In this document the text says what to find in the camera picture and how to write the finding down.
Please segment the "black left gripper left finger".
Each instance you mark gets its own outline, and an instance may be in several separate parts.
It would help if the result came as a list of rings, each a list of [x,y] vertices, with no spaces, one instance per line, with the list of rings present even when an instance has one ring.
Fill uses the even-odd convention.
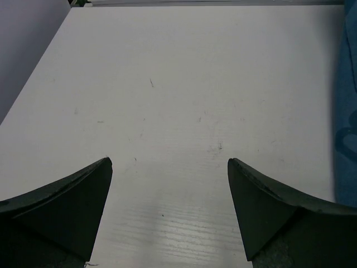
[[[1,201],[1,267],[84,267],[112,180],[102,158],[65,178]]]

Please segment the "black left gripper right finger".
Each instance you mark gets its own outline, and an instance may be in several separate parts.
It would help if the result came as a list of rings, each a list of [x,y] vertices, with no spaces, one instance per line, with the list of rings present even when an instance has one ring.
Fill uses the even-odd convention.
[[[245,255],[254,267],[355,267],[356,209],[228,161]]]

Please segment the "blue printed pillowcase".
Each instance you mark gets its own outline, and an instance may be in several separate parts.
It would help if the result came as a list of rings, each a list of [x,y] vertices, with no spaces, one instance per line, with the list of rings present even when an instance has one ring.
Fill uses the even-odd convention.
[[[356,1],[345,1],[333,100],[335,199],[356,207]]]

